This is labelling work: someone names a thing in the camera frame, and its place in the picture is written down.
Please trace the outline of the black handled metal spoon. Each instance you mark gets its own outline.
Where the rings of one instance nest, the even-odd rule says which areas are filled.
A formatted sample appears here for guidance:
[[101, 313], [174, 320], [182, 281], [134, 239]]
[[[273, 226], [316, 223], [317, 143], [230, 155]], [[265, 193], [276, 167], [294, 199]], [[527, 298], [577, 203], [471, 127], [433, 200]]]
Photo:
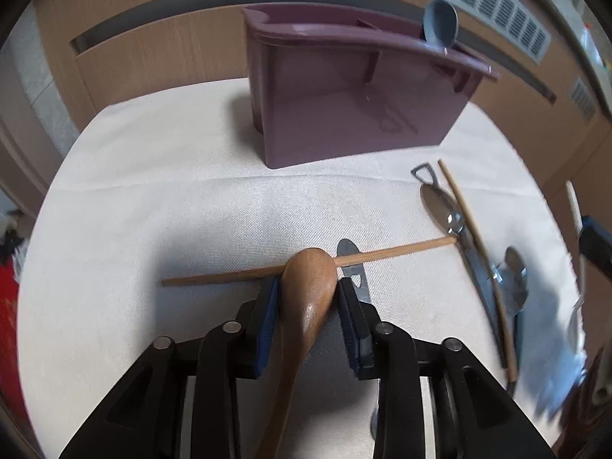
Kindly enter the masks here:
[[520, 372], [524, 337], [524, 307], [528, 298], [527, 269], [521, 254], [515, 247], [506, 249], [504, 260], [510, 275], [510, 279], [507, 280], [508, 308], [511, 319], [513, 319], [513, 346], [516, 353], [517, 372]]

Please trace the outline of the wooden chopstick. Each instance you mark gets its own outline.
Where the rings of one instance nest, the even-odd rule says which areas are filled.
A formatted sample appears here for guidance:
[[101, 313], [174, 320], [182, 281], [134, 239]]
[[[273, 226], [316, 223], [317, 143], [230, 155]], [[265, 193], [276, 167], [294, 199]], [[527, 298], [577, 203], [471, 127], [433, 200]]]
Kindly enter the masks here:
[[494, 302], [494, 317], [496, 318], [498, 335], [504, 350], [507, 383], [509, 386], [514, 386], [519, 379], [519, 365], [516, 348], [514, 348], [513, 344], [513, 333], [510, 330], [505, 304], [503, 303], [501, 287], [498, 283], [498, 273], [495, 266], [492, 265], [490, 257], [488, 257], [488, 251], [483, 243], [483, 238], [481, 237], [478, 226], [476, 225], [473, 212], [471, 212], [471, 209], [469, 209], [468, 202], [462, 190], [459, 188], [456, 179], [453, 177], [447, 164], [442, 159], [438, 159], [438, 165], [447, 181], [447, 184], [450, 187], [450, 190], [452, 191], [453, 196], [456, 198], [456, 203], [459, 205], [459, 209], [462, 212], [469, 234], [472, 237], [472, 243], [477, 255], [477, 262], [479, 263], [483, 273], [488, 278], [488, 289], [491, 290]]
[[[384, 249], [380, 250], [358, 252], [347, 256], [335, 257], [334, 264], [337, 267], [353, 266], [359, 263], [408, 256], [411, 254], [437, 249], [438, 247], [451, 246], [452, 244], [456, 243], [457, 239], [455, 237], [440, 237], [435, 239], [429, 239], [428, 241], [418, 241], [418, 243], [414, 244], [402, 244], [401, 246], [396, 247], [385, 247]], [[284, 267], [284, 264], [280, 264], [261, 267], [260, 269], [239, 270], [238, 272], [219, 272], [190, 277], [167, 278], [163, 279], [160, 284], [163, 287], [174, 287], [244, 282], [261, 279], [267, 276], [281, 275]]]

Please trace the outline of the shovel handle metal spoon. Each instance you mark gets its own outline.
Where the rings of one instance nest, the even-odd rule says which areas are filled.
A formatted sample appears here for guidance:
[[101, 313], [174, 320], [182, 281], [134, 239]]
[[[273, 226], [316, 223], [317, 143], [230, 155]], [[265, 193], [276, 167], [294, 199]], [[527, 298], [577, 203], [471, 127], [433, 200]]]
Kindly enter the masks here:
[[423, 163], [411, 170], [411, 174], [420, 182], [421, 201], [431, 219], [443, 233], [457, 239], [457, 249], [461, 254], [466, 270], [481, 301], [488, 323], [491, 326], [501, 365], [506, 369], [502, 342], [496, 326], [494, 302], [491, 290], [488, 289], [487, 276], [477, 262], [477, 255], [456, 200], [440, 187], [439, 180], [430, 163]]

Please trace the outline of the brown wooden spoon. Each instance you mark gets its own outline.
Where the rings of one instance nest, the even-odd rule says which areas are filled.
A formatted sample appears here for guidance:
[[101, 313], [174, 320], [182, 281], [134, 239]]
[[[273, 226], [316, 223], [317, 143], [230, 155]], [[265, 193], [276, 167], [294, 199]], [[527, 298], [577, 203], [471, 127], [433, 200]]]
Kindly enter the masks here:
[[257, 458], [275, 458], [278, 454], [300, 367], [326, 321], [337, 281], [334, 260], [318, 247], [297, 252], [284, 266], [278, 314], [280, 377], [270, 419], [255, 453]]

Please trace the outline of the small grey vent grille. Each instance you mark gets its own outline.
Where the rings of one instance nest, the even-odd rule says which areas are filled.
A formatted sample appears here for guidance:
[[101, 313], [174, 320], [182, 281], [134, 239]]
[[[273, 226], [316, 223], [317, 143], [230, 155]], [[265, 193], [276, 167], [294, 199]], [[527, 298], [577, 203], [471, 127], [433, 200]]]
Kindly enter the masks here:
[[596, 101], [581, 78], [571, 88], [570, 99], [585, 122], [590, 122], [596, 116]]

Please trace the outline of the cream tablecloth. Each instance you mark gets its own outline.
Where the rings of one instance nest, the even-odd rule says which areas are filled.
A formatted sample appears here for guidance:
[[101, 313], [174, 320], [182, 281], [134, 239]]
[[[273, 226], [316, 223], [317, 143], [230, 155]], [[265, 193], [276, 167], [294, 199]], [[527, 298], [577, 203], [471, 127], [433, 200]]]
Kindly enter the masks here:
[[576, 378], [565, 344], [578, 292], [570, 254], [517, 152], [466, 106], [435, 147], [272, 170], [246, 80], [102, 110], [64, 159], [35, 223], [18, 309], [20, 376], [44, 454], [60, 455], [161, 335], [205, 335], [255, 283], [164, 288], [161, 279], [278, 264], [306, 247], [363, 251], [440, 235], [412, 169], [446, 166], [494, 262], [515, 247], [529, 297], [514, 396], [546, 441]]

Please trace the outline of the purple plastic utensil caddy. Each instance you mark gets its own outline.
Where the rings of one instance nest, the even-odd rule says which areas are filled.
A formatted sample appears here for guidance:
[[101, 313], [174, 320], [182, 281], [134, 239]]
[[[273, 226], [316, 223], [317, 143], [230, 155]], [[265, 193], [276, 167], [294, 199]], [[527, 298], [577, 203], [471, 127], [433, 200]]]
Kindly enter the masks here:
[[498, 73], [419, 22], [314, 3], [244, 7], [254, 127], [271, 169], [440, 144]]

